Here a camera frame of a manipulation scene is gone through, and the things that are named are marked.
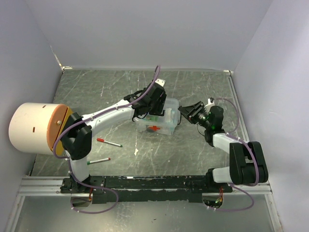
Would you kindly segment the green battery pack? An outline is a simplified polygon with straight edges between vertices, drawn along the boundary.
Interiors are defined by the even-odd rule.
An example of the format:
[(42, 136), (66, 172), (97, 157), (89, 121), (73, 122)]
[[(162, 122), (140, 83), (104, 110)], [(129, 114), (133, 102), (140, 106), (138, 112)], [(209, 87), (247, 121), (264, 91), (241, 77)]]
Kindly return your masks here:
[(149, 117), (147, 117), (147, 119), (148, 119), (149, 121), (157, 122), (157, 121), (158, 121), (158, 116), (149, 116)]

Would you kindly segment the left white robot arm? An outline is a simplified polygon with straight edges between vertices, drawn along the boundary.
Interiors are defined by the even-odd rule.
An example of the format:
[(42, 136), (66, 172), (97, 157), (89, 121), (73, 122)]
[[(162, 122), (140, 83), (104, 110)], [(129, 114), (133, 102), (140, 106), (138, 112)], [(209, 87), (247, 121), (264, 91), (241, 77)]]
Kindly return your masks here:
[(92, 149), (92, 138), (118, 122), (145, 115), (163, 116), (166, 96), (164, 81), (160, 79), (101, 111), (83, 116), (74, 113), (69, 117), (59, 140), (69, 160), (70, 175), (75, 176), (72, 183), (75, 190), (84, 193), (90, 187), (86, 157)]

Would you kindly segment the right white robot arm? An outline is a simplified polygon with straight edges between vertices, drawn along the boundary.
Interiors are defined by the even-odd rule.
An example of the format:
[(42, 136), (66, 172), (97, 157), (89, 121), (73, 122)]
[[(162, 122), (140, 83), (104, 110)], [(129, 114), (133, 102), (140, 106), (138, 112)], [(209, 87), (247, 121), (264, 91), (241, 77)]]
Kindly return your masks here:
[(211, 99), (204, 105), (198, 102), (178, 108), (182, 117), (191, 124), (199, 124), (204, 130), (204, 138), (210, 146), (218, 148), (229, 155), (229, 165), (207, 171), (205, 188), (216, 192), (222, 185), (255, 186), (268, 181), (268, 170), (262, 146), (259, 142), (246, 142), (232, 136), (223, 129), (224, 110), (215, 105)]

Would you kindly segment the clear plastic storage box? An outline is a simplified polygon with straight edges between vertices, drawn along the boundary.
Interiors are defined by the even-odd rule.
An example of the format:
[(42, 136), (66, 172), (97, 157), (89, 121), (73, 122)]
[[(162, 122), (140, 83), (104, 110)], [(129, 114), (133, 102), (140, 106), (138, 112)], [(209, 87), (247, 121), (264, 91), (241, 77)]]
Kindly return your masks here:
[(149, 121), (147, 119), (147, 117), (149, 116), (151, 115), (147, 114), (146, 117), (142, 116), (141, 119), (137, 117), (133, 119), (136, 123), (136, 129), (139, 132), (147, 131), (146, 129), (148, 126), (157, 126), (157, 127), (160, 127), (161, 129), (159, 131), (156, 131), (156, 133), (164, 134), (164, 135), (172, 135), (175, 128), (181, 121), (181, 113), (179, 112), (179, 110), (175, 112), (173, 123), (166, 122), (166, 111), (165, 111), (164, 116), (158, 116), (157, 122)]

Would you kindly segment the teal plaster strip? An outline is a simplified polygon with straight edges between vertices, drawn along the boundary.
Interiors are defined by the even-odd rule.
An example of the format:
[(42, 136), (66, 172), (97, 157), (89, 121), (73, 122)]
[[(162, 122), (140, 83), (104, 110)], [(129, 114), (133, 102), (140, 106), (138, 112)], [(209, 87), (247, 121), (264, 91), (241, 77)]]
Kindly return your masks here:
[(166, 109), (166, 122), (167, 123), (173, 123), (175, 111), (172, 108)]

